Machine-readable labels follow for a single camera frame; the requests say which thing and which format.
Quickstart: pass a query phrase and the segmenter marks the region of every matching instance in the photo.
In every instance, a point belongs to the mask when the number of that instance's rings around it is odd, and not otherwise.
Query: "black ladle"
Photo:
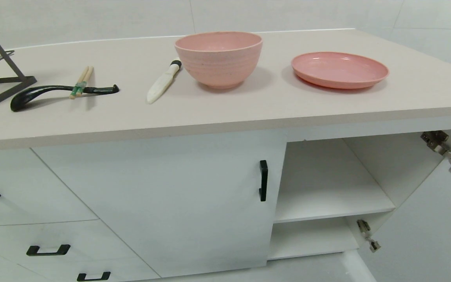
[[[13,97],[11,100],[11,103],[9,105],[10,109],[12,111],[20,111],[21,109],[25,108],[25,105],[32,101],[34,98],[38,97],[39,95],[53,90],[68,90],[72,91],[73,86],[65,86],[65,85],[46,85],[46,86],[36,86],[27,88],[24,91],[18,93]],[[104,87],[104,88],[97,88],[97,87],[85,87],[83,90],[83,93],[86,94],[96,94],[96,95],[106,95],[106,94],[113,94],[118,93],[119,87],[114,84],[112,87]]]

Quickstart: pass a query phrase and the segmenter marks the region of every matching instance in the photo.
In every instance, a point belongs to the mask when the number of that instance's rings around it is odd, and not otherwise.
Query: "pink plate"
[[[370,87],[389,75],[387,67],[375,60],[336,52],[299,55],[292,60],[292,67],[307,82],[337,89]]]

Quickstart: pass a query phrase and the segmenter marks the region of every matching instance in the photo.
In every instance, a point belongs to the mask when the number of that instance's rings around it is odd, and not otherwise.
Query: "open cabinet door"
[[[380,250],[359,250],[378,282],[451,282],[449,168],[441,162],[372,236]]]

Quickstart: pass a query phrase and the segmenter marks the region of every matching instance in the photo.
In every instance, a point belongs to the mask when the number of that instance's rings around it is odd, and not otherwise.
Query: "pink bowl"
[[[188,73],[215,89],[232,88],[254,71],[262,38],[247,32],[192,34],[175,42],[175,49]]]
[[[292,60],[292,67],[307,82],[338,89],[370,87],[389,75],[387,67],[375,60],[336,52],[299,55]]]

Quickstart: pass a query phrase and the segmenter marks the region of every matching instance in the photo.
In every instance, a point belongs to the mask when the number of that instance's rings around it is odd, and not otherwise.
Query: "floor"
[[[265,268],[144,282],[376,282],[356,251],[269,261]]]

